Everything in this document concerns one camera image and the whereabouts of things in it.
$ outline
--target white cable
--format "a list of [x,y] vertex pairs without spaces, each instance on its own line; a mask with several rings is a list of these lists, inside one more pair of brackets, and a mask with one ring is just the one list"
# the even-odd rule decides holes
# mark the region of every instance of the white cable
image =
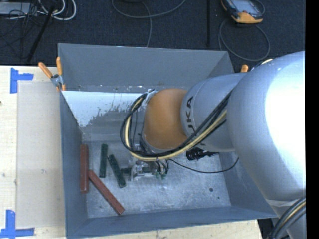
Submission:
[[74,0],[71,0],[71,1],[73,3],[74,11],[73,11],[73,14],[70,17],[68,17],[68,18],[59,18],[59,17],[53,16],[53,18],[57,19],[57,20],[71,20],[71,19],[73,19],[75,17],[75,15],[76,15],[76,3],[75,3]]
[[[41,8],[44,10],[44,12],[38,11],[38,13],[48,15],[49,11],[43,6],[41,0],[38,0],[38,2],[41,5]],[[58,12],[53,13],[53,15],[59,15],[60,13],[62,13],[64,11],[64,9],[65,9],[65,0],[62,0],[62,3],[63,3],[62,9],[60,11],[58,11]]]
[[[56,16],[56,15],[58,15],[58,14],[61,14],[61,13],[65,10],[65,0],[62,0],[62,2],[63,2],[63,8],[62,8],[59,12],[53,13],[53,14],[52,14],[52,17],[53,17],[54,19],[57,19],[57,20],[71,20],[71,19],[73,19],[73,18],[75,17],[75,15],[76,15],[77,8],[76,8],[75,0],[71,0],[71,1],[72,1],[72,4],[73,4],[73,7],[74,7],[74,11],[73,11],[73,14],[72,14],[70,17],[68,17],[68,18],[61,18],[61,17],[57,17],[57,16]],[[47,9],[45,9],[45,7],[42,5],[41,0],[38,0],[38,2],[41,4],[41,8],[45,11],[45,13],[44,13],[44,12],[41,12],[41,11],[39,11],[39,13],[48,15],[49,12],[48,12]]]

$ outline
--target black cable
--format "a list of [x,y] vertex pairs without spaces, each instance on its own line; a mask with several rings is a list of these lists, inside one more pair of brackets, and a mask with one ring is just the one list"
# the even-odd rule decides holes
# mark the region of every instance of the black cable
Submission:
[[296,215],[302,213],[304,211],[304,207],[306,207],[306,197],[301,198],[297,200],[294,204],[292,204],[277,221],[276,225],[268,235],[268,239],[276,239],[277,233],[282,229],[282,227],[287,223],[287,221],[291,219],[293,216],[296,217]]
[[189,170],[194,171],[194,172],[211,174],[211,173],[223,173],[223,172],[226,172],[226,171],[232,169],[232,168],[237,164],[239,158],[236,159],[236,161],[234,162],[234,164],[233,164],[231,167],[229,167],[229,168],[227,168],[227,169],[224,169],[224,170],[221,170],[221,171],[214,171],[214,172],[206,172],[206,171],[196,170],[196,169],[194,169],[194,168],[191,168],[191,167],[182,165],[182,164],[176,162],[176,161],[173,160],[173,159],[168,158],[168,160],[174,162],[175,164],[177,164],[177,165],[179,165],[179,166],[181,166],[181,167],[184,167],[184,168],[189,169]]
[[218,104],[218,106],[210,113],[210,115],[205,119],[205,121],[197,128],[197,130],[186,140],[184,141],[180,146],[178,146],[177,148],[175,149],[172,149],[172,150],[169,150],[169,151],[165,151],[165,152],[161,152],[161,153],[145,153],[145,151],[138,151],[136,150],[134,147],[128,147],[126,144],[125,144],[125,141],[124,141],[124,127],[125,127],[125,123],[128,119],[129,116],[131,116],[141,105],[142,105],[142,102],[140,102],[140,104],[135,107],[133,110],[132,110],[132,107],[135,106],[135,104],[137,103],[138,100],[140,100],[140,98],[143,98],[145,99],[146,96],[147,96],[147,93],[144,93],[143,95],[141,95],[140,97],[138,97],[134,102],[133,104],[131,105],[131,111],[127,114],[126,118],[124,119],[123,123],[122,123],[122,126],[121,126],[121,130],[120,130],[120,136],[121,136],[121,141],[124,145],[124,147],[126,149],[128,149],[129,151],[131,152],[134,152],[135,154],[138,154],[140,156],[143,156],[143,157],[148,157],[148,156],[151,156],[151,157],[161,157],[161,156],[166,156],[166,155],[169,155],[173,152],[176,152],[176,151],[179,151],[181,148],[185,147],[187,144],[189,144],[189,142],[191,142],[191,140],[204,128],[204,126],[211,120],[210,124],[206,127],[206,129],[217,119],[217,117],[219,116],[219,114],[222,112],[222,110],[226,107],[227,105],[227,102],[228,102],[228,99],[230,97],[230,94],[231,94],[231,91],[226,95],[226,97]]
[[43,35],[44,31],[45,31],[45,28],[47,27],[47,25],[49,23],[49,20],[51,19],[51,16],[53,14],[53,11],[55,9],[55,5],[57,4],[57,2],[58,2],[58,0],[52,0],[52,4],[51,4],[50,10],[49,10],[49,13],[48,13],[48,15],[47,15],[47,17],[45,19],[45,22],[44,22],[44,24],[43,24],[43,26],[42,26],[42,28],[40,30],[40,33],[38,34],[35,42],[33,43],[33,46],[31,47],[31,50],[30,50],[29,55],[27,57],[27,63],[29,63],[31,61],[31,59],[32,59],[32,57],[33,57],[33,55],[35,53],[35,50],[38,47],[40,39],[42,38],[42,35]]
[[286,230],[297,220],[299,220],[303,215],[306,214],[306,207],[300,209],[297,213],[295,213],[290,219],[283,224],[283,226],[277,231],[277,233],[274,235],[274,239],[280,239]]

